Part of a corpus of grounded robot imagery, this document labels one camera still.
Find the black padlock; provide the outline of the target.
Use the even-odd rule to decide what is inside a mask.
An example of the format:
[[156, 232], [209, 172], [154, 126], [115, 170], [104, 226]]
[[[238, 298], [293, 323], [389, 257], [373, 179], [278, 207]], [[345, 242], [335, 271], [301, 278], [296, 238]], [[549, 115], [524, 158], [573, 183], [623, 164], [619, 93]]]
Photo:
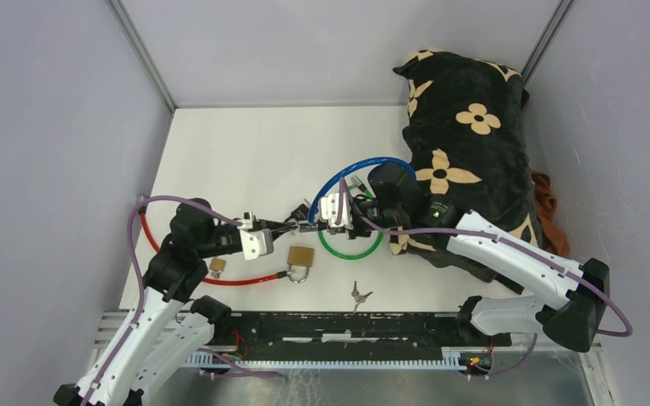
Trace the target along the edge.
[[312, 205], [308, 200], [303, 200], [284, 220], [288, 224], [310, 224], [314, 220], [309, 218]]

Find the green cable lock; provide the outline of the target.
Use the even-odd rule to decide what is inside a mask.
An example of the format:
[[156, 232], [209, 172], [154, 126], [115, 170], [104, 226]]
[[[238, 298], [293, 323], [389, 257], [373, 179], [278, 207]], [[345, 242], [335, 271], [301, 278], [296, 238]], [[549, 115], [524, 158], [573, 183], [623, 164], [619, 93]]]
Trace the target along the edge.
[[[373, 193], [363, 184], [361, 179], [356, 175], [353, 175], [350, 178], [349, 190], [353, 191], [354, 189], [358, 189], [361, 192], [360, 197], [367, 197], [369, 199], [372, 199], [374, 197]], [[383, 234], [379, 233], [377, 237], [374, 239], [373, 244], [367, 250], [358, 254], [346, 254], [346, 253], [341, 253], [337, 251], [335, 248], [333, 248], [326, 240], [323, 231], [318, 231], [317, 235], [322, 247], [329, 254], [345, 261], [357, 261], [368, 257], [369, 255], [373, 254], [376, 251], [377, 247], [381, 244], [383, 240]]]

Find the blue cable lock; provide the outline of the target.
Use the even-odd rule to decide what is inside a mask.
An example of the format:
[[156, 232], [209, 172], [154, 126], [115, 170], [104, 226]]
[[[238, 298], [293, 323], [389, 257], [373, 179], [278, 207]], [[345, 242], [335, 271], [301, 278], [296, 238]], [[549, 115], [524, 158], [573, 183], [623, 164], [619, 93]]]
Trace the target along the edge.
[[368, 167], [371, 171], [368, 173], [367, 182], [374, 194], [373, 198], [391, 198], [400, 200], [403, 202], [403, 206], [405, 207], [407, 214], [410, 216], [410, 226], [405, 227], [404, 229], [387, 230], [376, 226], [372, 222], [370, 225], [375, 228], [377, 232], [383, 232], [388, 235], [400, 236], [418, 234], [420, 230], [413, 226], [413, 218], [411, 216], [411, 213], [415, 210], [419, 199], [416, 171], [409, 163], [390, 156], [367, 158], [351, 164], [333, 175], [325, 185], [321, 187], [316, 195], [315, 204], [311, 208], [309, 215], [309, 218], [313, 219], [314, 222], [310, 224], [301, 224], [299, 231], [302, 233], [326, 231], [325, 224], [320, 222], [318, 218], [319, 199], [333, 192], [345, 192], [350, 203], [354, 196], [348, 190], [345, 177]]

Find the silver keys of brass padlock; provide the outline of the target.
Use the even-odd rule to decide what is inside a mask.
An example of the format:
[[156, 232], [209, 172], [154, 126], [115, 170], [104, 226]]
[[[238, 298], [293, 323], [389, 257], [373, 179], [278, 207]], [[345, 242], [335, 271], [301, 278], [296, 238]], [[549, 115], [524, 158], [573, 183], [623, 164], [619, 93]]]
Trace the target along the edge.
[[362, 294], [359, 289], [358, 289], [358, 283], [357, 281], [353, 282], [353, 288], [351, 291], [351, 296], [354, 300], [354, 306], [353, 306], [353, 313], [356, 313], [358, 311], [358, 308], [360, 305], [364, 304], [367, 299], [373, 294], [373, 291], [367, 292], [365, 294]]

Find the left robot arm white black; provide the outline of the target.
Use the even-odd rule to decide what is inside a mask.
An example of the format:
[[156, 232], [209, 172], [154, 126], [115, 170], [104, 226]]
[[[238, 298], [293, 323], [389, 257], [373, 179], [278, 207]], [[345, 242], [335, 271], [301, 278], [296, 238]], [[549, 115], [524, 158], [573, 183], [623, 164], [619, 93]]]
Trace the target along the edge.
[[233, 331], [230, 308], [212, 297], [197, 299], [184, 325], [159, 340], [167, 324], [189, 302], [208, 273], [207, 258], [243, 253], [247, 260], [273, 252], [273, 242], [298, 228], [297, 222], [240, 219], [215, 212], [206, 200], [157, 195], [131, 211], [135, 221], [144, 206], [178, 203], [170, 232], [143, 272], [130, 255], [138, 296], [112, 340], [91, 369], [76, 383], [54, 394], [57, 405], [145, 405], [199, 347], [226, 342]]

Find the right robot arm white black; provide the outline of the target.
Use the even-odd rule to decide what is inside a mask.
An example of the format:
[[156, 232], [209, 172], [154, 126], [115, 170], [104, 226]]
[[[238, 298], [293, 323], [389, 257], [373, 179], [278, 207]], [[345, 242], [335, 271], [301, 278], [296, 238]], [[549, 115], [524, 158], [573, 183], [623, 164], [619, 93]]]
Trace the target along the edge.
[[425, 195], [410, 172], [394, 163], [375, 167], [374, 198], [350, 196], [350, 209], [366, 226], [396, 236], [422, 236], [424, 246], [486, 267], [528, 294], [509, 299], [471, 296], [461, 306], [455, 335], [466, 345], [500, 333], [544, 334], [558, 345], [588, 352], [602, 333], [609, 297], [609, 266], [584, 263], [538, 248], [498, 228], [445, 196]]

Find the small brass padlock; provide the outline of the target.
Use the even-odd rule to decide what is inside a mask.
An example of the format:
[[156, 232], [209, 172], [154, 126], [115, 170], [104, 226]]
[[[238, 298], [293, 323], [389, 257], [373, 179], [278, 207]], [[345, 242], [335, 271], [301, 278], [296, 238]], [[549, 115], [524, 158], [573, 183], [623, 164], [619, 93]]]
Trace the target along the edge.
[[208, 270], [209, 277], [218, 280], [226, 267], [226, 260], [214, 257], [211, 259]]

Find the black floral pillow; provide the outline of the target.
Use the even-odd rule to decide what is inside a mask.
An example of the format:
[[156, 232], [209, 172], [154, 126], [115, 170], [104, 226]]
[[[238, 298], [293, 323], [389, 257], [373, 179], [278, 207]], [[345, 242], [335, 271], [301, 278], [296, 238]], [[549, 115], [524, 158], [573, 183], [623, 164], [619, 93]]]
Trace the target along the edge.
[[476, 211], [542, 247], [521, 128], [521, 74], [501, 63], [430, 50], [393, 71], [408, 85], [402, 136], [425, 196]]

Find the brown cloth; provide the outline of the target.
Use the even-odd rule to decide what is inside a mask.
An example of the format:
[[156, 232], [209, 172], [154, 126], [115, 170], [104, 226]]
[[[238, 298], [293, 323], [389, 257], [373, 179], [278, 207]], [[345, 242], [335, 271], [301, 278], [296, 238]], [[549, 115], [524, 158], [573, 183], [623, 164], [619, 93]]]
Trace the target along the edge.
[[532, 171], [532, 183], [537, 220], [542, 228], [542, 247], [549, 253], [568, 257], [571, 247], [566, 233], [554, 223], [558, 201], [552, 191], [551, 180], [545, 173]]

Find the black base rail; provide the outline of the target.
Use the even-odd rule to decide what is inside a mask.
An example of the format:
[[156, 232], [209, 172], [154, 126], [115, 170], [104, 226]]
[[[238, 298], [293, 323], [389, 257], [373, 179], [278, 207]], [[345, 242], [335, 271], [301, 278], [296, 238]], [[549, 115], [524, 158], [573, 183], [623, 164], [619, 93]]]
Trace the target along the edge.
[[507, 348], [508, 333], [489, 337], [453, 313], [243, 311], [215, 326], [208, 347], [235, 350], [267, 367], [444, 367], [463, 370], [455, 350]]

